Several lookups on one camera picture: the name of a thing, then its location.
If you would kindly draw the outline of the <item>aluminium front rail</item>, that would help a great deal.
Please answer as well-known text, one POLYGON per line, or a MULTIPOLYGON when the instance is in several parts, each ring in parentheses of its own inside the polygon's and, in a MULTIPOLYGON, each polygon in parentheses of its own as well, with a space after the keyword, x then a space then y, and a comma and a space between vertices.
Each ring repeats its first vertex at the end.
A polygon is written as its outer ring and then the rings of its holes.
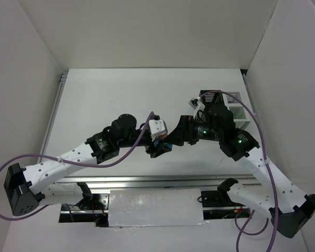
POLYGON ((178 176, 86 176, 65 177, 59 184, 86 183, 92 191, 139 188, 211 188, 233 178, 245 185, 259 185, 252 175, 178 175, 178 176))

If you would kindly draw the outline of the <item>white slotted container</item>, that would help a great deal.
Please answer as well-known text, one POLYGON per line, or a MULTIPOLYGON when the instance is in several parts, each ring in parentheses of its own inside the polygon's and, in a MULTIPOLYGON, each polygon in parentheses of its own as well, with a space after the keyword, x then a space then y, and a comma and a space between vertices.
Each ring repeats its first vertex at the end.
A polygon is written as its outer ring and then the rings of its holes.
MULTIPOLYGON (((240 100, 250 109, 250 102, 246 92, 230 92, 230 94, 240 100)), ((227 102, 226 107, 232 112, 236 127, 242 130, 246 130, 252 121, 246 109, 239 102, 232 104, 229 104, 227 102)))

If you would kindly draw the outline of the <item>black slotted container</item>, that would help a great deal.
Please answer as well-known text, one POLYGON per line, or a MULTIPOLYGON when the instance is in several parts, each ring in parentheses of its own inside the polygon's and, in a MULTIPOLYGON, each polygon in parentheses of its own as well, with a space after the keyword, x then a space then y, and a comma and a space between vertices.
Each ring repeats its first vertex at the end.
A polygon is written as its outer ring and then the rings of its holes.
POLYGON ((211 106, 212 104, 218 104, 222 103, 224 105, 227 105, 227 100, 224 94, 222 93, 216 93, 216 92, 210 92, 205 95, 205 93, 209 92, 209 90, 201 90, 199 92, 201 102, 204 104, 204 106, 211 106))

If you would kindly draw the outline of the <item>multicolor printed lego stack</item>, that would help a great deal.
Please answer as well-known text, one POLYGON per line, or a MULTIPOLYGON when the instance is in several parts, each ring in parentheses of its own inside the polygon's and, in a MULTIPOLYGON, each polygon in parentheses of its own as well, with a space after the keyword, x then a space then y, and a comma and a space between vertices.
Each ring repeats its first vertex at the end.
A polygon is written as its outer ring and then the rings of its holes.
POLYGON ((165 147, 169 148, 169 149, 173 149, 173 145, 170 143, 166 143, 164 141, 164 139, 168 136, 168 134, 164 134, 164 135, 160 135, 157 136, 154 140, 154 146, 157 147, 157 145, 159 144, 159 142, 162 142, 164 144, 165 147))

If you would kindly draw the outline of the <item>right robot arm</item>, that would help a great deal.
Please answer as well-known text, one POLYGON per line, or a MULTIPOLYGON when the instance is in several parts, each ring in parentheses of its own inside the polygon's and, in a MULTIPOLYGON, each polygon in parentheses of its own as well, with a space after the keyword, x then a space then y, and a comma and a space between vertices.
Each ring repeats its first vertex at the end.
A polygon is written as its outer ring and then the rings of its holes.
POLYGON ((276 192, 277 201, 231 178, 218 189, 232 202, 249 206, 269 218, 283 236, 293 238, 315 213, 315 194, 308 195, 299 189, 270 159, 265 159, 259 143, 236 127, 233 113, 225 105, 211 105, 203 113, 204 120, 182 115, 164 141, 177 146, 193 145, 199 140, 217 141, 226 156, 246 168, 264 188, 276 192))

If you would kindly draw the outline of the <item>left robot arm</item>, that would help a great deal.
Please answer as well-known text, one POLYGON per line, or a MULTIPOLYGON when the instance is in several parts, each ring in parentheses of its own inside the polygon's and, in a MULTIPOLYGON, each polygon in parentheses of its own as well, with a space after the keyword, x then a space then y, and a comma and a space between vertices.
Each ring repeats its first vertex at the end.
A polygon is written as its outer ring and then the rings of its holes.
POLYGON ((151 158, 156 158, 172 151, 172 145, 164 141, 166 134, 165 122, 154 113, 140 127, 134 116, 122 114, 110 126, 58 157, 43 156, 43 162, 25 167, 11 161, 4 189, 13 216, 24 219, 40 205, 85 207, 93 199, 87 184, 60 184, 60 179, 88 167, 113 167, 141 146, 151 158))

